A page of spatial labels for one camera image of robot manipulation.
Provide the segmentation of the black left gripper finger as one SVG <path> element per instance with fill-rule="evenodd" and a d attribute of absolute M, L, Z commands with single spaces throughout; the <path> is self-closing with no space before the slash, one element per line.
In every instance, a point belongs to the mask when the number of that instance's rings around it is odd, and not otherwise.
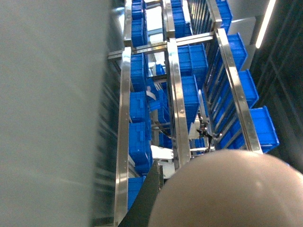
<path fill-rule="evenodd" d="M 163 167 L 155 160 L 120 227 L 147 227 L 156 198 L 164 186 Z"/>

